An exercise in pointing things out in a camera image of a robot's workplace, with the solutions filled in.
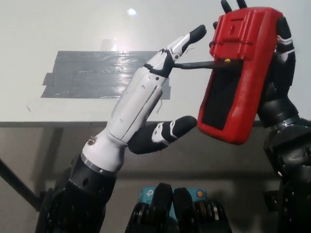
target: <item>black robotic fingers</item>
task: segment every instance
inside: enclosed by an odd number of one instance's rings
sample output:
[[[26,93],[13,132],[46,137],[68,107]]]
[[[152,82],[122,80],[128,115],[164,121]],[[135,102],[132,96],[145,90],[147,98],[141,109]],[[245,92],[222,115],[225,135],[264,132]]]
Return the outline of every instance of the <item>black robotic fingers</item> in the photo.
[[[173,204],[179,233],[232,233],[223,206],[216,200],[192,201],[189,191],[160,183],[152,203],[136,204],[125,233],[172,233]]]

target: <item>white table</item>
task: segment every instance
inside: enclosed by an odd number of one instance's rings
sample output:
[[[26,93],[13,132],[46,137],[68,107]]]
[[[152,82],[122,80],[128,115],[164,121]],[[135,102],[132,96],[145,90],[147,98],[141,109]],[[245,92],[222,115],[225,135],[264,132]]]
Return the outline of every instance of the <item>white table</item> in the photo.
[[[228,0],[232,7],[237,4]],[[297,65],[290,98],[302,117],[311,119],[308,38],[311,2],[249,0],[249,6],[282,11],[291,26]],[[0,8],[0,126],[98,125],[106,122],[117,99],[41,98],[43,80],[58,51],[156,51],[200,24],[205,38],[180,62],[211,59],[212,23],[221,15],[220,0],[3,0]],[[149,121],[197,117],[209,70],[173,70],[171,97],[159,103]]]

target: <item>robotic arm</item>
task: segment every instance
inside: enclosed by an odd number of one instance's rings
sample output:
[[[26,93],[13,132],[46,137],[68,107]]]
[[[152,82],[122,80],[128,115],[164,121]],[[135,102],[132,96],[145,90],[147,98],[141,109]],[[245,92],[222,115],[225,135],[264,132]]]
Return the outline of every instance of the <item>robotic arm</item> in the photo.
[[[81,157],[98,170],[119,171],[124,162],[124,149],[135,132],[145,125],[147,118],[162,95],[162,85],[169,77],[174,63],[179,60],[189,44],[206,34],[204,25],[180,37],[160,50],[143,67],[115,106],[107,127],[86,143]]]
[[[143,136],[149,139],[149,144],[144,145],[146,150],[161,150],[195,127],[196,119],[191,116],[144,125],[162,95],[162,85],[174,63],[188,45],[199,41],[205,34],[205,26],[199,26],[160,50],[136,71],[107,127],[88,140],[54,190],[47,192],[36,233],[98,233],[116,174],[124,163],[125,148],[132,142],[133,150],[145,153],[136,147],[141,145],[138,140]]]

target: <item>white robotic hand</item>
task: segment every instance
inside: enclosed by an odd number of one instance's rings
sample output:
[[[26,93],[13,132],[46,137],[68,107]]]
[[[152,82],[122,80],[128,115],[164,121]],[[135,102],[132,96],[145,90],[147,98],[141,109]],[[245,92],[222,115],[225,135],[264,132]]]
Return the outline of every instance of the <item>white robotic hand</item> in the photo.
[[[82,159],[94,170],[117,172],[124,163],[124,150],[133,135],[145,125],[162,95],[162,85],[187,47],[206,34],[204,25],[160,50],[139,68],[117,102],[107,127],[90,139]]]

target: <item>gray tape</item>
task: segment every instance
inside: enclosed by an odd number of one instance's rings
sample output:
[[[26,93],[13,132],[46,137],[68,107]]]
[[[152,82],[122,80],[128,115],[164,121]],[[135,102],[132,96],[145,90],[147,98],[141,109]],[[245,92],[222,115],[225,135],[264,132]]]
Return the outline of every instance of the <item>gray tape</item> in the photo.
[[[52,73],[43,81],[42,98],[115,99],[130,83],[135,71],[157,51],[59,51]],[[169,100],[169,80],[162,100]]]

